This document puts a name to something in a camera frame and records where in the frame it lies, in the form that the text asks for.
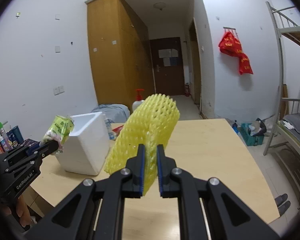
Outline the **person's left hand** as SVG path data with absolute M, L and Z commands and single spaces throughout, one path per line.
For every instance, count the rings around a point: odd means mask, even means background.
M 1 210 L 2 210 L 3 214 L 6 216 L 9 216 L 12 214 L 11 209 L 7 205 L 2 205 Z M 17 221 L 20 223 L 20 225 L 23 228 L 25 228 L 26 226 L 31 224 L 30 212 L 28 210 L 28 207 L 26 205 L 23 195 L 21 195 L 17 199 L 16 205 L 15 205 L 15 213 L 18 216 Z

